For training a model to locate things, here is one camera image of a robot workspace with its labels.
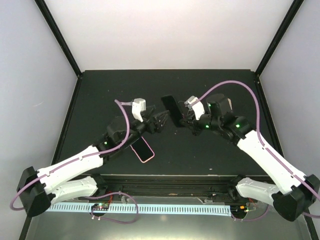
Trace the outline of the black phone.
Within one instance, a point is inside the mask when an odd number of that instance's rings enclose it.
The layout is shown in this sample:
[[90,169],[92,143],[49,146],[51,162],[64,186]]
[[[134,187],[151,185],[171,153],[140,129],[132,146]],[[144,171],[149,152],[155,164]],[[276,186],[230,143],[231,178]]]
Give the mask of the black phone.
[[161,101],[167,111],[170,113],[170,118],[177,128],[183,128],[181,120],[184,118],[183,112],[177,100],[172,95],[161,97]]

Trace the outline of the beige phone case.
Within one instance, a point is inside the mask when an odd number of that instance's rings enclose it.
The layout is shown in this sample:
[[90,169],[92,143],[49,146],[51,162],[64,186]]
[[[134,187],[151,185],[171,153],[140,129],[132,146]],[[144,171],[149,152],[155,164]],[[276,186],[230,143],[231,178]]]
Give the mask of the beige phone case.
[[228,98],[227,100],[228,100],[228,103],[229,103],[229,107],[230,107],[230,109],[232,110],[232,109],[233,109],[233,107],[232,107],[232,101],[231,101],[230,98]]

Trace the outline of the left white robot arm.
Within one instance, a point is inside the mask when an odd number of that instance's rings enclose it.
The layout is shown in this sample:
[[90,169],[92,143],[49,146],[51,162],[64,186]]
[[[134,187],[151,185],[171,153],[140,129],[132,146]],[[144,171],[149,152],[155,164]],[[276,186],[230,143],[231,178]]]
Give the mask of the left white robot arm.
[[81,174],[105,165],[127,148],[137,149],[143,134],[161,133],[169,117],[167,110],[155,113],[149,107],[138,113],[133,121],[126,114],[116,117],[96,142],[76,155],[54,165],[36,170],[30,166],[23,170],[15,199],[20,199],[21,211],[36,217],[52,205],[78,197],[103,199],[108,192],[100,176]]

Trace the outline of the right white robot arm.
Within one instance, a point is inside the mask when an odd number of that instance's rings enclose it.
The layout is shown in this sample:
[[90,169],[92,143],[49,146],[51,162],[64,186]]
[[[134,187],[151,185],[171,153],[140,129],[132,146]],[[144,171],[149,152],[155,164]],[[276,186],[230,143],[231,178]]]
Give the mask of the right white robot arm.
[[249,155],[272,179],[264,183],[249,177],[241,178],[228,187],[228,198],[234,202],[251,198],[266,203],[285,220],[293,222],[315,201],[320,180],[315,175],[306,175],[284,159],[264,138],[258,129],[244,116],[236,116],[231,100],[223,94],[207,98],[208,110],[201,101],[191,96],[185,101],[191,114],[180,120],[194,135],[212,131],[230,141]]

